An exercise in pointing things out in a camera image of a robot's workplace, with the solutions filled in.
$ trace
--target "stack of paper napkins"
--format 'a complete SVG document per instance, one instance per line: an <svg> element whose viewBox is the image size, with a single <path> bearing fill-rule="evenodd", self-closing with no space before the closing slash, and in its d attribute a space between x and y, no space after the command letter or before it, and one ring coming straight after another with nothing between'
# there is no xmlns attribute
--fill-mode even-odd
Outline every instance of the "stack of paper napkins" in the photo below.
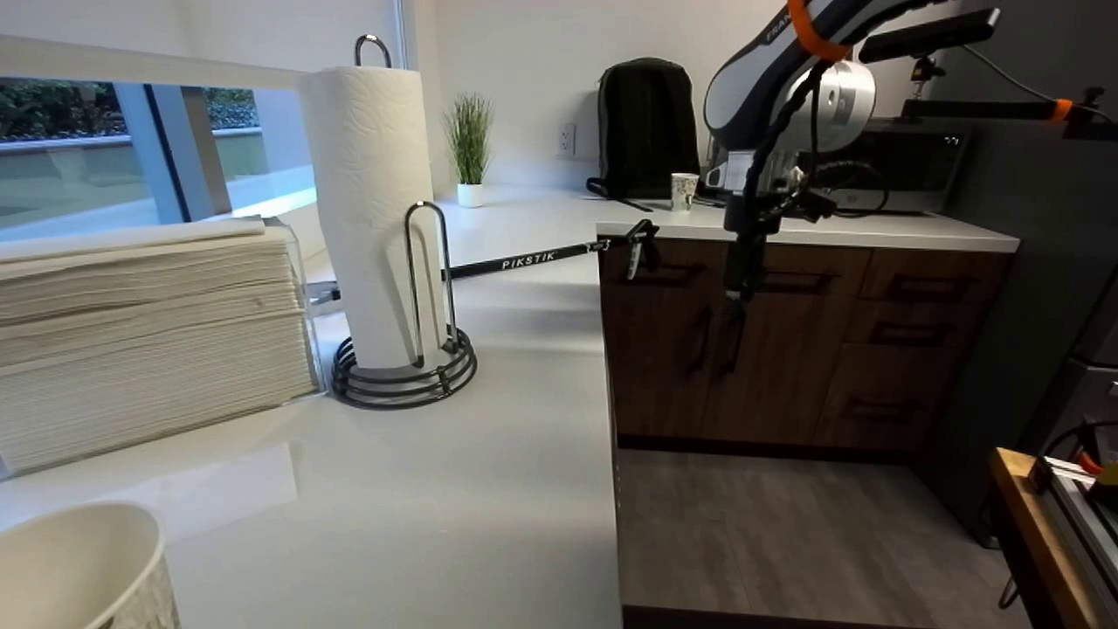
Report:
<svg viewBox="0 0 1118 629"><path fill-rule="evenodd" d="M313 390L291 233L0 252L0 480Z"/></svg>

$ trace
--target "window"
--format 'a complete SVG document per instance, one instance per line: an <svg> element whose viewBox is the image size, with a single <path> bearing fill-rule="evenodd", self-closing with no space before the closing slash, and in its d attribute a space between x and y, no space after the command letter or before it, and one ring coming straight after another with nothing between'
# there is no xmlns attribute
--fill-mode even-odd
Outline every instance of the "window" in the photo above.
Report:
<svg viewBox="0 0 1118 629"><path fill-rule="evenodd" d="M292 92L0 78L0 241L311 203Z"/></svg>

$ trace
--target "dark wood cabinet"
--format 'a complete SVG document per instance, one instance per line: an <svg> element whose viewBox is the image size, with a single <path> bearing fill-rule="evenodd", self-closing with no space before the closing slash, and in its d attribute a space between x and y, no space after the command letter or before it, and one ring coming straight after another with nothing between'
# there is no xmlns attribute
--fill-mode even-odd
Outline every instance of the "dark wood cabinet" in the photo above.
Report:
<svg viewBox="0 0 1118 629"><path fill-rule="evenodd" d="M768 245L745 318L722 301L726 245L600 252L620 436L920 451L1006 255Z"/></svg>

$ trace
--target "white countertop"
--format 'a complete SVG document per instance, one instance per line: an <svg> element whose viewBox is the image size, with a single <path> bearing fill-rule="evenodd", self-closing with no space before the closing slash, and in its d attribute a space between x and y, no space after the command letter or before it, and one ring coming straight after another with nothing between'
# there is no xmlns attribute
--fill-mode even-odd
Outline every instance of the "white countertop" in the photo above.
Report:
<svg viewBox="0 0 1118 629"><path fill-rule="evenodd" d="M446 214L454 261L648 217L571 192ZM653 219L722 236L717 211ZM777 241L1017 247L939 217L833 222L785 219ZM598 257L462 280L457 318L481 369L446 402L366 414L313 396L75 462L0 482L0 527L86 499L155 508L186 629L620 629ZM325 347L342 331L342 313L320 318Z"/></svg>

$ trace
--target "white pot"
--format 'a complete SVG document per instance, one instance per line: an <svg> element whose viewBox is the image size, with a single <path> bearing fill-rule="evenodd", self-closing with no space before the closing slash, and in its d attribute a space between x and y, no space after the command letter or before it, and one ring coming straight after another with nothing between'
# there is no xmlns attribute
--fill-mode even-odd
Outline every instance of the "white pot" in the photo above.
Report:
<svg viewBox="0 0 1118 629"><path fill-rule="evenodd" d="M485 184L457 184L457 207L485 207Z"/></svg>
<svg viewBox="0 0 1118 629"><path fill-rule="evenodd" d="M0 626L175 629L156 521L131 503L96 503L0 530Z"/></svg>

